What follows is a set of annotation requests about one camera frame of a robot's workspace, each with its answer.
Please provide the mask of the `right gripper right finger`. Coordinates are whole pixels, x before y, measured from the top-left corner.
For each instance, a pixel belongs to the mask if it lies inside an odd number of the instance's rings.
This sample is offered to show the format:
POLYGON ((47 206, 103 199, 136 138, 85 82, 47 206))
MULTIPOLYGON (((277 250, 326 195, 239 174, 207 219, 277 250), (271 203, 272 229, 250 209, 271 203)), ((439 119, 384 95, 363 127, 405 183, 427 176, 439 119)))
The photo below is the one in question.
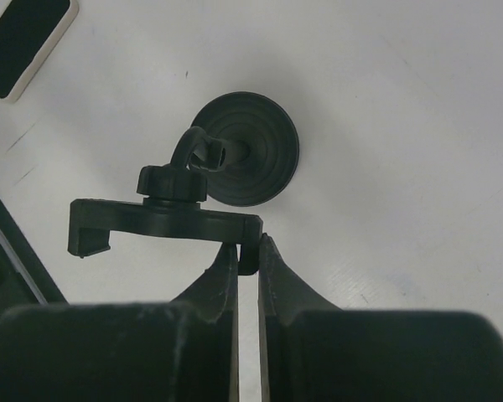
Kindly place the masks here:
POLYGON ((503 401, 503 338, 471 312, 343 310, 259 249, 266 401, 503 401))

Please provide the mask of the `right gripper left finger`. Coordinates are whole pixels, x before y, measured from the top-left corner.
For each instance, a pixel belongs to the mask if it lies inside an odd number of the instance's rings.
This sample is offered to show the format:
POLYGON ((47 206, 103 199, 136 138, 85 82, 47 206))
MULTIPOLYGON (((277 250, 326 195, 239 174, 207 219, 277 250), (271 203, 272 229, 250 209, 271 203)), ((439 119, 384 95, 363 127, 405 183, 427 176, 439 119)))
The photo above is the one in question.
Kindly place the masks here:
POLYGON ((22 306, 0 319, 0 401, 236 401, 237 251, 169 302, 22 306))

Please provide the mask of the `black phone stand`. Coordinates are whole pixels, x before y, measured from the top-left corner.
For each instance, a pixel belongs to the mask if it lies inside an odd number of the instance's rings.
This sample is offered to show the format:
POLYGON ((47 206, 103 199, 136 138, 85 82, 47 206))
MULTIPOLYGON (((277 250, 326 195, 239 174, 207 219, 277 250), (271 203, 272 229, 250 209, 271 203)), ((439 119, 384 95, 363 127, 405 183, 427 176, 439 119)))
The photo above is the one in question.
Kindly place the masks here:
POLYGON ((200 205, 208 198, 239 208, 264 204, 288 186, 298 159, 296 126, 278 103, 245 91, 221 95, 198 112, 169 163, 141 169, 140 204, 71 203, 68 251, 80 258, 107 251, 111 232, 213 241, 239 245, 238 271, 253 275, 262 220, 200 205))

